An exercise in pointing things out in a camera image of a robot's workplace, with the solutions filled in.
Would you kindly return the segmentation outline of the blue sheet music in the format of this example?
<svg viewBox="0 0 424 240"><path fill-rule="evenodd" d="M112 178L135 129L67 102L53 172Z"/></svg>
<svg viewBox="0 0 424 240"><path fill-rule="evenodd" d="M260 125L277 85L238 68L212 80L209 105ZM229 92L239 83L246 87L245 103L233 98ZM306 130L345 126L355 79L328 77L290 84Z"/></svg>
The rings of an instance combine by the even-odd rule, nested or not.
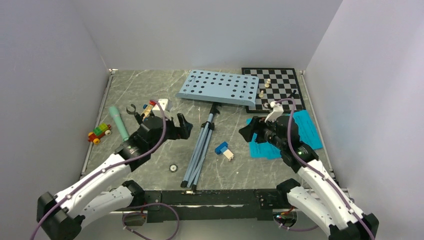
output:
<svg viewBox="0 0 424 240"><path fill-rule="evenodd" d="M281 152L278 148L268 142L257 143L257 134L254 133L251 142L249 142L249 152L252 158L266 158L275 160L281 158Z"/></svg>
<svg viewBox="0 0 424 240"><path fill-rule="evenodd" d="M308 144L313 150L323 148L320 135L306 110L296 111L293 114L294 122L298 126L300 140Z"/></svg>

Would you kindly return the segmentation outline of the black microphone stand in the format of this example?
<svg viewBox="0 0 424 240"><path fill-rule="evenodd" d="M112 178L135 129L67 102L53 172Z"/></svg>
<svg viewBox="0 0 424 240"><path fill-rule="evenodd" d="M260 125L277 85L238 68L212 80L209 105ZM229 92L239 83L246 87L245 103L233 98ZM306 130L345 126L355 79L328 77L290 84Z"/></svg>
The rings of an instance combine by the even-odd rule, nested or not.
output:
<svg viewBox="0 0 424 240"><path fill-rule="evenodd" d="M130 106L129 107L126 107L125 110L126 110L127 114L134 116L135 120L137 121L137 123L139 125L141 125L143 123L143 116L140 115L137 112L137 108L136 108L136 106L134 104L130 104Z"/></svg>

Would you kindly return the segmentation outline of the light blue music stand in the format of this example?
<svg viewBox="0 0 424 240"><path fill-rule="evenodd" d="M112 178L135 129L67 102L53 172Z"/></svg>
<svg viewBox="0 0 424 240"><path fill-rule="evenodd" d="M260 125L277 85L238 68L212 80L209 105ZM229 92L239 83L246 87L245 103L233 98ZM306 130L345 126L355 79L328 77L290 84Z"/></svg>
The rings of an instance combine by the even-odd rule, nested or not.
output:
<svg viewBox="0 0 424 240"><path fill-rule="evenodd" d="M222 104L254 106L259 86L257 76L194 69L188 74L178 98L211 102L206 121L200 131L180 187L195 191L215 130L214 118Z"/></svg>

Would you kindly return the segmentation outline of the green toy microphone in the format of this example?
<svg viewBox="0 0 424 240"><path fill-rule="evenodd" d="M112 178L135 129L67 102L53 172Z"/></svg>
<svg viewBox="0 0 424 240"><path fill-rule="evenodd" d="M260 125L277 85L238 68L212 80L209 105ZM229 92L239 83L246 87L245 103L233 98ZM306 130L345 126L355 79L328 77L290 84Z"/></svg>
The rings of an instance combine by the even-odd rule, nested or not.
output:
<svg viewBox="0 0 424 240"><path fill-rule="evenodd" d="M119 110L115 106L110 106L108 110L109 110L109 115L112 117L113 121L115 122L117 130L119 131L119 134L122 137L122 141L123 142L127 141L130 135L128 134L128 131L124 125L124 122L121 118L121 114Z"/></svg>

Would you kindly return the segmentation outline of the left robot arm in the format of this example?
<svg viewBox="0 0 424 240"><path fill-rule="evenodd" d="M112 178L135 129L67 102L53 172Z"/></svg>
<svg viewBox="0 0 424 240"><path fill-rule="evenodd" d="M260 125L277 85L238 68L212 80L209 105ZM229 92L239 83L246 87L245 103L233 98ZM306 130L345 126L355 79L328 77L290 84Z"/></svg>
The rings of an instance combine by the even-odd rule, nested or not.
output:
<svg viewBox="0 0 424 240"><path fill-rule="evenodd" d="M164 141L187 140L193 125L181 113L177 118L179 126L172 119L148 116L95 170L56 194L42 194L37 200L39 227L51 240L73 240L84 227L110 212L139 209L146 202L145 191L134 180L108 193L102 191L147 162Z"/></svg>

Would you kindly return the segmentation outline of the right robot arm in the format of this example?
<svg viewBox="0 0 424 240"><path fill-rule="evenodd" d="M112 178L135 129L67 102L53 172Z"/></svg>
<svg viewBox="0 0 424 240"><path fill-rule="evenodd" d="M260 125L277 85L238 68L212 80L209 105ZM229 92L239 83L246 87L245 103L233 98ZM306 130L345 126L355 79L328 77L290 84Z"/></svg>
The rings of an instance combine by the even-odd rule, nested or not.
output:
<svg viewBox="0 0 424 240"><path fill-rule="evenodd" d="M276 147L284 163L311 187L315 199L301 184L290 178L277 185L276 202L282 208L290 205L301 210L330 240L374 240L379 220L364 213L338 186L316 152L299 136L292 117L276 121L253 117L238 131L246 142L269 143Z"/></svg>

